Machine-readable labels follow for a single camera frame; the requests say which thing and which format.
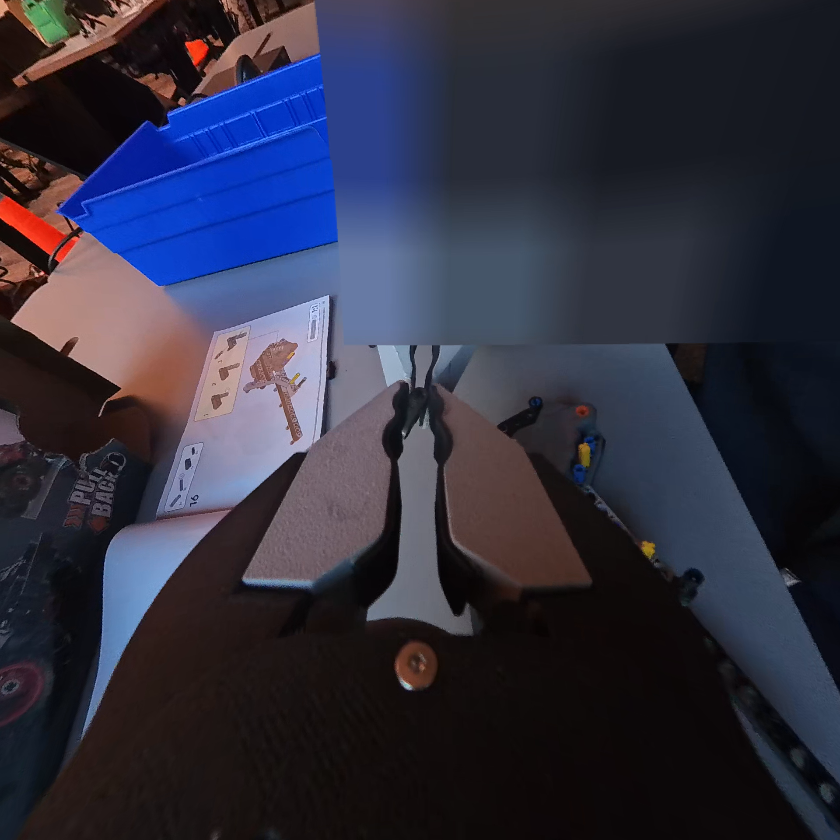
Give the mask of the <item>grey lego model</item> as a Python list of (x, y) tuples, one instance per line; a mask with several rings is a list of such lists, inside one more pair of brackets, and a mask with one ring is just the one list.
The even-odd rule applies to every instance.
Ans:
[[(546, 403), (533, 396), (528, 406), (498, 424), (498, 429), (516, 440), (529, 455), (540, 455), (577, 487), (580, 496), (621, 529), (637, 553), (666, 581), (684, 611), (696, 599), (705, 576), (696, 568), (677, 574), (662, 561), (654, 542), (637, 539), (606, 504), (592, 485), (605, 452), (606, 441), (596, 425), (596, 410), (589, 403)], [(822, 814), (829, 828), (838, 833), (838, 780), (795, 733), (767, 697), (725, 647), (703, 629), (703, 643), (712, 657), (722, 684), (736, 712), (786, 768), (803, 795)]]

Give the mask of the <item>monster truck toy box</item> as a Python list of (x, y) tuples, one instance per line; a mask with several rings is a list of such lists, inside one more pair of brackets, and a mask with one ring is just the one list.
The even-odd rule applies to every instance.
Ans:
[(60, 442), (2, 444), (2, 838), (63, 763), (100, 644), (104, 557), (151, 472), (148, 418), (128, 397)]

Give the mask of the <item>red bar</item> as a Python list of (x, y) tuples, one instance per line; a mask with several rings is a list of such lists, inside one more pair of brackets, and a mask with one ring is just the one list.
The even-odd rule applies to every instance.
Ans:
[(69, 242), (82, 234), (80, 227), (58, 230), (6, 195), (1, 195), (1, 232), (5, 245), (34, 263), (62, 255)]

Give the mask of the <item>green box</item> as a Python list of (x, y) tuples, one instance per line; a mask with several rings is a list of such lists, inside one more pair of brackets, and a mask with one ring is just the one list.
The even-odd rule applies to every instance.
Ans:
[(65, 9), (64, 1), (21, 1), (23, 15), (48, 46), (63, 43), (81, 32), (78, 20)]

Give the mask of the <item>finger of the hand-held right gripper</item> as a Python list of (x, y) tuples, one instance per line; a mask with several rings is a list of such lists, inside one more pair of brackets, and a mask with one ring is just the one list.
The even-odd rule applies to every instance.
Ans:
[(416, 352), (416, 345), (377, 346), (386, 388), (403, 382), (411, 389), (422, 386), (417, 373)]
[(433, 345), (425, 387), (438, 385), (453, 393), (474, 352), (474, 345)]

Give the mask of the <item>brown cardboard box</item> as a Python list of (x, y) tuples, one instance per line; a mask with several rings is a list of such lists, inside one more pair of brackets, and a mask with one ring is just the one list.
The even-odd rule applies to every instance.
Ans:
[(79, 463), (115, 440), (141, 462), (152, 457), (151, 422), (141, 403), (1, 318), (2, 408), (16, 416), (24, 439)]

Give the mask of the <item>lego instruction booklet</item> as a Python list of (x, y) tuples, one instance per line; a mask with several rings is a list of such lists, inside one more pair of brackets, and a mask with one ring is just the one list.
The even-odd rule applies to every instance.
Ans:
[(158, 519), (233, 509), (321, 436), (331, 309), (319, 297), (213, 334)]

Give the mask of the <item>wooden table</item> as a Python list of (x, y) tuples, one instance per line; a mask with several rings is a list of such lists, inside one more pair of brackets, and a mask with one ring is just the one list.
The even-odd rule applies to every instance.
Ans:
[(164, 9), (168, 3), (168, 1), (130, 2), (128, 11), (118, 12), (116, 17), (109, 17), (88, 36), (75, 35), (69, 38), (62, 49), (36, 61), (16, 75), (12, 79), (13, 84), (16, 88), (26, 87), (118, 45), (154, 14)]

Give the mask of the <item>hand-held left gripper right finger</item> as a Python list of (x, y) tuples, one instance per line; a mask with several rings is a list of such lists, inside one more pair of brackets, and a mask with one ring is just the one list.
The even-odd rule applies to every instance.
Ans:
[(437, 467), (437, 572), (456, 615), (532, 595), (583, 592), (592, 577), (526, 451), (441, 385), (428, 393)]

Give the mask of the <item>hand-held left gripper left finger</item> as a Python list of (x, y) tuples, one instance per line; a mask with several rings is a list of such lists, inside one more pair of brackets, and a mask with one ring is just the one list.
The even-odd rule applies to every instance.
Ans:
[(244, 572), (245, 586), (362, 611), (390, 587), (410, 395), (407, 382), (390, 385), (311, 445)]

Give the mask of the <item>blue plastic bin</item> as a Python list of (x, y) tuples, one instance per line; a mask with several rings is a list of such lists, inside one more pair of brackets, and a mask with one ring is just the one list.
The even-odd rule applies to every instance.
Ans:
[(335, 243), (320, 54), (143, 123), (59, 213), (160, 287)]

